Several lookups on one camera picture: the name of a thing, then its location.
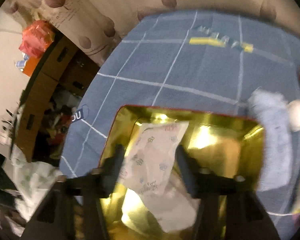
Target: gold box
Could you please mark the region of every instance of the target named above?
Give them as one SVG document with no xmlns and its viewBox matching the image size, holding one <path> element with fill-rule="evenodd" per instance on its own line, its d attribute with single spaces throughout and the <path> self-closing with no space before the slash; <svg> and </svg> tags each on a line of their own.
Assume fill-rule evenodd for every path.
<svg viewBox="0 0 300 240">
<path fill-rule="evenodd" d="M 237 116 L 219 115 L 194 110 L 123 106 L 112 124 L 100 164 L 114 152 L 116 144 L 126 148 L 126 154 L 136 140 L 142 123 L 189 121 L 181 141 L 186 152 L 202 167 L 219 176 L 243 176 L 255 190 L 262 166 L 264 129 L 257 122 Z M 225 199 L 220 197 L 219 217 L 223 223 Z M 191 228 L 165 233 L 138 195 L 117 184 L 107 199 L 101 199 L 111 239 L 188 239 Z"/>
</svg>

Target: blue label tag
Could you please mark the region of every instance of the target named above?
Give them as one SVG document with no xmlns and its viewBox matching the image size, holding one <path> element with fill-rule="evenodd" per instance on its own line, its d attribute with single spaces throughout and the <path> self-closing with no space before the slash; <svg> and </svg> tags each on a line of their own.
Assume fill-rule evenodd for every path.
<svg viewBox="0 0 300 240">
<path fill-rule="evenodd" d="M 81 119 L 84 119 L 84 116 L 83 116 L 83 109 L 82 109 L 82 108 L 78 109 L 78 110 L 74 113 L 74 115 L 72 116 L 71 121 L 72 121 L 72 122 L 76 122 L 76 121 L 81 120 Z"/>
</svg>

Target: red bag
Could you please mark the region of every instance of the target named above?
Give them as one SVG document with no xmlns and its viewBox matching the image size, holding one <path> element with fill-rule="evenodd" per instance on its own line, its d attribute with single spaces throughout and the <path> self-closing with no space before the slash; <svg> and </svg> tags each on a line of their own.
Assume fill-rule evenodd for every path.
<svg viewBox="0 0 300 240">
<path fill-rule="evenodd" d="M 34 21 L 23 30 L 19 49 L 31 57 L 40 58 L 53 40 L 53 27 L 43 20 Z"/>
</svg>

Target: white cloth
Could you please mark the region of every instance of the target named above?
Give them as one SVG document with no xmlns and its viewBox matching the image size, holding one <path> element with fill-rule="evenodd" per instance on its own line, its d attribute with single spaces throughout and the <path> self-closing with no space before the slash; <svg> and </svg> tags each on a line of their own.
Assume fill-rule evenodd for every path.
<svg viewBox="0 0 300 240">
<path fill-rule="evenodd" d="M 132 189 L 165 232 L 193 225 L 197 203 L 172 171 L 175 151 L 189 122 L 144 123 L 120 171 L 119 182 Z"/>
<path fill-rule="evenodd" d="M 16 199 L 16 208 L 27 221 L 48 193 L 61 171 L 44 162 L 28 163 L 22 151 L 14 145 L 11 155 L 13 182 L 24 200 Z"/>
</svg>

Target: blue grid mat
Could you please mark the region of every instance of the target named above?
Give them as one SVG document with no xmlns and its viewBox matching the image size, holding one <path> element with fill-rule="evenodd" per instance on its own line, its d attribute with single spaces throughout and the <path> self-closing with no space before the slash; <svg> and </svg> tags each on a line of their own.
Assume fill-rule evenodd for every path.
<svg viewBox="0 0 300 240">
<path fill-rule="evenodd" d="M 209 27 L 236 48 L 189 44 Z M 297 67 L 300 39 L 256 20 L 206 11 L 170 12 L 144 18 L 119 44 L 82 99 L 89 113 L 73 123 L 66 138 L 61 171 L 76 177 L 98 165 L 110 126 L 125 104 L 188 108 L 245 115 L 246 100 L 261 87 L 287 101 L 300 99 Z M 290 210 L 300 174 L 300 132 L 292 134 L 293 175 L 288 185 L 258 192 L 282 239 L 295 232 Z"/>
</svg>

